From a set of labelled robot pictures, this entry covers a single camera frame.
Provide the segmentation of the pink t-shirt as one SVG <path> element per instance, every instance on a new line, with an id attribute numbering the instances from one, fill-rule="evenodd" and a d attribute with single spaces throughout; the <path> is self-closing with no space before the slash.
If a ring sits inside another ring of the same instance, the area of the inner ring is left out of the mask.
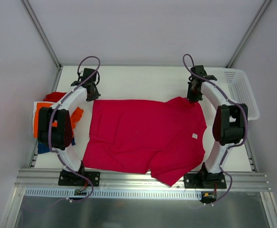
<path id="1" fill-rule="evenodd" d="M 107 171 L 150 172 L 172 186 L 202 163 L 206 128 L 201 105 L 186 98 L 98 100 L 83 164 Z"/>

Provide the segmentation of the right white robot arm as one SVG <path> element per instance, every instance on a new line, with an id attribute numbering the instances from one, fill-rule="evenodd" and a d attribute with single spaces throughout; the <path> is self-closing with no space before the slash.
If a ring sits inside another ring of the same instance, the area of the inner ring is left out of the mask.
<path id="1" fill-rule="evenodd" d="M 222 172 L 224 160 L 229 150 L 241 146 L 247 138 L 248 108 L 229 99 L 217 85 L 217 78 L 208 75 L 203 65 L 188 69 L 191 76 L 188 81 L 187 100 L 191 103 L 206 97 L 216 109 L 212 125 L 215 140 L 208 159 L 204 162 L 207 170 L 199 176 L 199 183 L 205 188 L 216 182 L 214 173 Z"/>

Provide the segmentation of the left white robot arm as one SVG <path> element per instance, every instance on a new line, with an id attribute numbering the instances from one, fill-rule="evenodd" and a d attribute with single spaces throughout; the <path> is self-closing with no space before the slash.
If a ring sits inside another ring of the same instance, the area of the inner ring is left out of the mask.
<path id="1" fill-rule="evenodd" d="M 74 185 L 84 183 L 85 173 L 81 171 L 82 161 L 74 151 L 74 128 L 83 115 L 79 108 L 82 102 L 91 102 L 100 97 L 97 85 L 99 72 L 84 68 L 78 72 L 66 93 L 53 92 L 45 101 L 35 102 L 33 111 L 33 134 L 38 143 L 58 155 L 64 170 L 70 172 L 69 180 Z"/>

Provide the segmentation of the orange folded t-shirt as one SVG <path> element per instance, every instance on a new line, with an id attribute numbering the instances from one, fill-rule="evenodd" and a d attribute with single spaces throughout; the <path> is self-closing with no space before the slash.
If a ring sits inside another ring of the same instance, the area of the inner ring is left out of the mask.
<path id="1" fill-rule="evenodd" d="M 35 117 L 35 129 L 33 131 L 34 138 L 38 137 L 38 113 L 39 113 L 39 110 L 37 111 L 36 117 Z M 84 112 L 83 109 L 77 107 L 76 110 L 71 114 L 70 121 L 71 121 L 72 131 L 74 131 L 76 124 L 82 118 L 83 112 Z"/>

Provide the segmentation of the red folded t-shirt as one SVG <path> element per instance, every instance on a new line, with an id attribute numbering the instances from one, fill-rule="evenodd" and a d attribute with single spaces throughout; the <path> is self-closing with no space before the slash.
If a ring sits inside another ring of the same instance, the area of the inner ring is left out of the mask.
<path id="1" fill-rule="evenodd" d="M 46 102 L 58 102 L 66 93 L 62 93 L 62 92 L 53 92 L 50 93 L 48 95 L 45 96 L 45 98 L 43 99 L 43 101 Z"/>

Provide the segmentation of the white plastic mesh basket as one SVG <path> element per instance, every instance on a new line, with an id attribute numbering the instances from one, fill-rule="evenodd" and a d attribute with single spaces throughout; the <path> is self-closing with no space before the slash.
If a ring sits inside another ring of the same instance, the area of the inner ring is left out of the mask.
<path id="1" fill-rule="evenodd" d="M 217 85 L 228 98 L 239 104 L 247 105 L 249 121 L 257 120 L 260 117 L 253 91 L 244 71 L 233 68 L 208 67 L 206 72 L 217 78 Z"/>

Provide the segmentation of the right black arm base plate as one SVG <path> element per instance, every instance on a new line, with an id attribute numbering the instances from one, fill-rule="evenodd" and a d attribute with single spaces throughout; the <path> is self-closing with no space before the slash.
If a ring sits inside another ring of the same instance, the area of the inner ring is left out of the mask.
<path id="1" fill-rule="evenodd" d="M 197 173 L 186 173 L 183 176 L 186 189 L 226 189 L 226 180 L 223 172 L 209 173 L 201 170 Z"/>

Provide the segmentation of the left aluminium frame post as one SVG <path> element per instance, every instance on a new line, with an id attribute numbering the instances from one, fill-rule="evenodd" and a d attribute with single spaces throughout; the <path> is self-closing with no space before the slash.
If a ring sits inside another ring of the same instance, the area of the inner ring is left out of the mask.
<path id="1" fill-rule="evenodd" d="M 53 47 L 49 41 L 49 39 L 47 38 L 44 30 L 43 30 L 43 27 L 36 15 L 36 13 L 34 12 L 33 8 L 32 8 L 32 5 L 30 3 L 29 0 L 21 0 L 20 1 L 26 11 L 26 13 L 28 14 L 33 26 L 35 27 L 38 35 L 40 36 L 50 58 L 52 59 L 53 63 L 55 64 L 56 68 L 57 69 L 60 69 L 61 68 L 61 63 L 58 59 L 58 57 L 56 56 L 54 50 L 53 50 Z"/>

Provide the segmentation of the aluminium frame post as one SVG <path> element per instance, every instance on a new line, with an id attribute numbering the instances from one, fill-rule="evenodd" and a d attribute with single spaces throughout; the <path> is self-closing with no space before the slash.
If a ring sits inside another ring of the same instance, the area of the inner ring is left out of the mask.
<path id="1" fill-rule="evenodd" d="M 240 56 L 241 52 L 244 50 L 245 45 L 247 44 L 249 38 L 251 37 L 252 33 L 254 32 L 255 28 L 263 18 L 264 14 L 266 13 L 267 9 L 269 8 L 272 0 L 264 0 L 262 1 L 261 6 L 257 10 L 254 18 L 252 19 L 251 23 L 249 24 L 247 30 L 245 31 L 243 37 L 241 38 L 239 44 L 237 45 L 235 51 L 233 52 L 231 58 L 225 65 L 225 68 L 232 68 L 235 64 L 236 60 Z"/>
<path id="2" fill-rule="evenodd" d="M 52 59 L 53 63 L 55 64 L 56 68 L 57 69 L 60 69 L 61 68 L 61 63 L 58 59 L 58 57 L 56 56 L 54 50 L 53 50 L 53 47 L 49 41 L 49 39 L 47 38 L 44 30 L 43 30 L 43 27 L 36 15 L 36 13 L 34 12 L 33 8 L 32 8 L 32 5 L 30 3 L 29 0 L 21 0 L 20 1 L 26 11 L 26 13 L 28 14 L 33 26 L 35 27 L 38 35 L 40 36 L 50 58 Z"/>

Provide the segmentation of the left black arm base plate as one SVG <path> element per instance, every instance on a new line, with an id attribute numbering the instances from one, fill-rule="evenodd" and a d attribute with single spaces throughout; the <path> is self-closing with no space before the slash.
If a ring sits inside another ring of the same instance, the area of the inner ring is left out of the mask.
<path id="1" fill-rule="evenodd" d="M 100 174 L 101 172 L 98 172 L 98 171 L 84 171 L 84 173 L 81 175 L 88 178 L 94 187 L 98 187 L 100 182 Z M 91 186 L 86 179 L 79 177 L 78 175 L 66 170 L 62 170 L 60 172 L 59 179 L 58 179 L 58 186 L 79 187 L 79 186 L 84 186 L 86 183 L 88 186 Z"/>

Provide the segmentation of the right aluminium frame post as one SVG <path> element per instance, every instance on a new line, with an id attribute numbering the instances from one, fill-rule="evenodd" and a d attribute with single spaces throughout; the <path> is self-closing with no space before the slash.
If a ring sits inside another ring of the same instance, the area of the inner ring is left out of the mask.
<path id="1" fill-rule="evenodd" d="M 237 45 L 235 51 L 233 52 L 231 58 L 225 65 L 225 68 L 232 68 L 235 64 L 236 60 L 240 56 L 241 52 L 244 50 L 245 45 L 247 44 L 249 38 L 251 37 L 252 33 L 254 32 L 255 28 L 263 18 L 264 14 L 266 13 L 267 9 L 269 8 L 272 0 L 264 0 L 262 1 L 261 6 L 257 10 L 254 18 L 252 19 L 251 23 L 249 24 L 247 30 L 245 31 L 243 37 L 241 38 L 239 44 Z"/>

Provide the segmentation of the aluminium mounting rail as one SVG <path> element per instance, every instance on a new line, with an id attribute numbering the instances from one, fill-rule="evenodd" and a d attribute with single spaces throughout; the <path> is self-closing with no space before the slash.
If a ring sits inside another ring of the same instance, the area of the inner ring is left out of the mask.
<path id="1" fill-rule="evenodd" d="M 20 169 L 15 181 L 16 187 L 56 187 L 59 169 Z M 271 192 L 268 176 L 260 172 L 231 172 L 232 191 Z M 183 190 L 188 178 L 180 178 L 169 187 L 146 174 L 130 174 L 114 171 L 100 171 L 99 188 L 117 190 Z"/>

